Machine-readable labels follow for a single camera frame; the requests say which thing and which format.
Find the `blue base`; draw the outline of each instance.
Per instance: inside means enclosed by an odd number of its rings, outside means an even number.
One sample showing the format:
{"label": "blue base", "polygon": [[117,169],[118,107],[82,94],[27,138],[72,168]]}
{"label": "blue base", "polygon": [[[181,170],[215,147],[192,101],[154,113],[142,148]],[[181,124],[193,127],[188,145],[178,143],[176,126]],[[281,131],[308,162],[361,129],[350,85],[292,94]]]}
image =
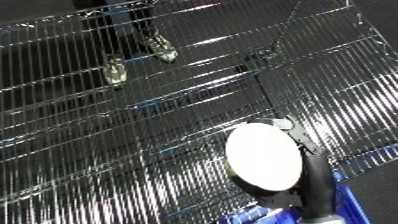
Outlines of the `blue base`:
{"label": "blue base", "polygon": [[[370,224],[351,190],[344,184],[338,185],[337,190],[337,214],[343,217],[347,224]],[[217,221],[219,224],[295,224],[298,218],[294,208],[269,209],[249,205],[222,216]]]}

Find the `metal wire rack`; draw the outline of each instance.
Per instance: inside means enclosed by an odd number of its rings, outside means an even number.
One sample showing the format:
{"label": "metal wire rack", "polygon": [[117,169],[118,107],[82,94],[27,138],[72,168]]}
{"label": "metal wire rack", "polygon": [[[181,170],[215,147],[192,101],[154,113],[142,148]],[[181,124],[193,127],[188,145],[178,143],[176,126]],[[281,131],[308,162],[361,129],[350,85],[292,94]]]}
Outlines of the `metal wire rack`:
{"label": "metal wire rack", "polygon": [[[295,0],[145,6],[174,64],[136,43],[130,4],[0,26],[6,223],[210,223],[252,201],[224,171],[229,131],[275,111],[299,119],[343,180],[397,157],[397,55],[350,1],[304,0],[276,56],[243,72]],[[88,28],[92,12],[113,23]],[[118,90],[94,38],[110,29],[128,69]]]}

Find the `person's leg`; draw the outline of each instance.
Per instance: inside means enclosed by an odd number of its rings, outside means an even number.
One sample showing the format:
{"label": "person's leg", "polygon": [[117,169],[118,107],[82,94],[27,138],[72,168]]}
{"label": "person's leg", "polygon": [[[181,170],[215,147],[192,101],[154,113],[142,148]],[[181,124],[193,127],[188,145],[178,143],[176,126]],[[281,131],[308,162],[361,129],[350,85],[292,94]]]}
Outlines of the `person's leg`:
{"label": "person's leg", "polygon": [[[77,10],[85,10],[107,5],[105,0],[72,0]],[[127,72],[123,58],[119,52],[119,41],[113,28],[108,9],[87,10],[82,14],[82,22],[86,29],[90,29],[93,41],[101,50],[104,60],[102,69],[105,81],[108,84],[120,85],[126,81]]]}
{"label": "person's leg", "polygon": [[140,34],[140,44],[155,53],[161,61],[172,63],[178,53],[171,43],[159,34],[153,23],[153,5],[155,3],[155,0],[141,0],[132,3],[130,17]]}
{"label": "person's leg", "polygon": [[[72,0],[77,10],[85,10],[107,5],[106,0]],[[98,47],[106,54],[115,54],[119,51],[115,29],[112,27],[112,18],[106,15],[107,8],[89,10],[83,13],[83,25],[92,29],[92,37]]]}
{"label": "person's leg", "polygon": [[130,18],[135,21],[134,27],[144,36],[153,36],[156,33],[156,27],[153,24],[153,5],[155,1],[140,1],[132,3]]}

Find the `black pants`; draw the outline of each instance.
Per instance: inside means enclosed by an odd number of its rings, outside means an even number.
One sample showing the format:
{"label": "black pants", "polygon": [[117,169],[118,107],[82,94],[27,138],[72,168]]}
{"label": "black pants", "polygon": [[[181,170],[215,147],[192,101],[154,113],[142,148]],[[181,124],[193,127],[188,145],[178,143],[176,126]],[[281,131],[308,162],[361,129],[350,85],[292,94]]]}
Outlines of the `black pants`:
{"label": "black pants", "polygon": [[[134,22],[134,27],[138,29],[140,33],[146,36],[155,34],[156,27],[153,25],[152,19],[152,5],[155,3],[153,0],[142,0],[139,2],[132,2],[130,4],[131,12],[130,18],[132,21],[141,20]],[[77,10],[90,9],[93,7],[100,7],[107,5],[106,0],[73,0]],[[116,31],[112,27],[112,18],[106,15],[107,9],[89,11],[85,14],[87,20],[84,22],[86,28],[92,29],[94,41],[101,47],[106,54],[114,54],[119,52],[119,41],[116,36]]]}

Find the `floor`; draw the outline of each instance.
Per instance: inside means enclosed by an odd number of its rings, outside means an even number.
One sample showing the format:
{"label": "floor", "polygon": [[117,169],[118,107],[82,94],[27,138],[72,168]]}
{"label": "floor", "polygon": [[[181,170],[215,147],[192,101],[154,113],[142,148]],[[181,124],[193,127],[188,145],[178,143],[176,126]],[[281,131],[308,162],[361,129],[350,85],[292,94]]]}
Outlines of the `floor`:
{"label": "floor", "polygon": [[[398,50],[398,2],[396,0],[356,0],[366,18],[376,26],[393,48]],[[0,5],[0,23],[51,15],[73,10],[66,0],[14,0]],[[372,223],[388,224],[397,220],[398,163],[393,162],[349,182]]]}

